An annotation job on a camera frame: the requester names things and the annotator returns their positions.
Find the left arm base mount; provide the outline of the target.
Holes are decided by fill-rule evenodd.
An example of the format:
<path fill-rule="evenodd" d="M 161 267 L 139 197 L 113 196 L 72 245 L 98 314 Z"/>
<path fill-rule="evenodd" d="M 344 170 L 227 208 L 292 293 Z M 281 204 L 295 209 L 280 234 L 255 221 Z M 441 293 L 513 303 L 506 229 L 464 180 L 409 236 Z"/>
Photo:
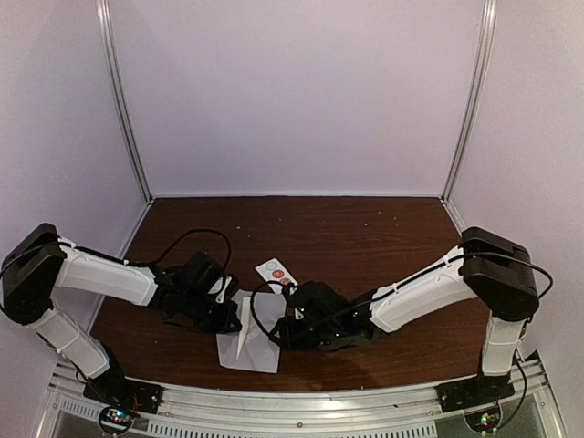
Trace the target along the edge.
<path fill-rule="evenodd" d="M 128 379 L 115 355 L 105 348 L 109 368 L 97 378 L 84 378 L 83 396 L 101 402 L 98 426 L 110 436 L 126 433 L 140 418 L 140 413 L 155 414 L 162 400 L 162 386 Z"/>

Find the white sticker sheet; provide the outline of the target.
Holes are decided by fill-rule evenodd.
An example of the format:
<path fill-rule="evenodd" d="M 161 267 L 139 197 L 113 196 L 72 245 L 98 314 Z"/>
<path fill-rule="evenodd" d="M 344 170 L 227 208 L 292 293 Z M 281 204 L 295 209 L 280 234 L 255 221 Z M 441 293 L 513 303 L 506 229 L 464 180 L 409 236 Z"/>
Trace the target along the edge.
<path fill-rule="evenodd" d="M 284 267 L 284 265 L 277 259 L 272 258 L 265 261 L 255 268 L 255 271 L 265 281 L 276 281 L 276 284 L 269 284 L 269 287 L 276 293 L 280 294 L 282 286 L 292 284 L 297 285 L 296 279 Z"/>

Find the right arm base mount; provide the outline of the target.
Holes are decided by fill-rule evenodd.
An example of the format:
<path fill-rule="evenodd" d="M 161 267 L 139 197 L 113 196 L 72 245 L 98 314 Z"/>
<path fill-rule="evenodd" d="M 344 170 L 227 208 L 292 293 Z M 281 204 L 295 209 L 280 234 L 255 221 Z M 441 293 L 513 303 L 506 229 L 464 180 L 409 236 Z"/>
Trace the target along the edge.
<path fill-rule="evenodd" d="M 503 376 L 485 376 L 480 370 L 474 377 L 441 383 L 436 387 L 443 413 L 463 411 L 466 426 L 481 436 L 496 434 L 515 419 L 527 395 L 523 389 L 518 405 L 507 418 L 501 400 L 513 396 L 511 371 Z"/>

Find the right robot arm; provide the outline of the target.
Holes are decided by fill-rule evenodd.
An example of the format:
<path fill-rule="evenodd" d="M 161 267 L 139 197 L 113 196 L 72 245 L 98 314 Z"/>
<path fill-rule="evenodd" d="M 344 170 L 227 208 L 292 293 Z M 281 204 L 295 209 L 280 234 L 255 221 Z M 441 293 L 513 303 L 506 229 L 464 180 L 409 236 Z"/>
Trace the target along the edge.
<path fill-rule="evenodd" d="M 502 389 L 524 326 L 539 308 L 538 270 L 522 245 L 470 227 L 438 261 L 352 301 L 323 282 L 284 287 L 287 305 L 302 317 L 282 317 L 270 337 L 286 349 L 361 347 L 436 310 L 478 298 L 489 319 L 480 373 L 469 380 L 467 392 L 484 403 Z"/>

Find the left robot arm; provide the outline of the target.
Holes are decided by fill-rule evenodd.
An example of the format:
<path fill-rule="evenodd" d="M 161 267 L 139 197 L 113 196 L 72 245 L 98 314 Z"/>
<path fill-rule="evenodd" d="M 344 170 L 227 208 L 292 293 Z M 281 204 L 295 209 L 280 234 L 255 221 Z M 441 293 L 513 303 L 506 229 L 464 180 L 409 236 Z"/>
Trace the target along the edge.
<path fill-rule="evenodd" d="M 53 295 L 60 290 L 111 297 L 138 308 L 187 317 L 211 334 L 238 332 L 233 295 L 237 279 L 209 255 L 196 252 L 183 265 L 159 259 L 136 262 L 78 245 L 43 223 L 3 260 L 4 314 L 34 331 L 70 361 L 89 387 L 112 405 L 131 396 L 131 386 L 114 354 L 81 328 Z"/>

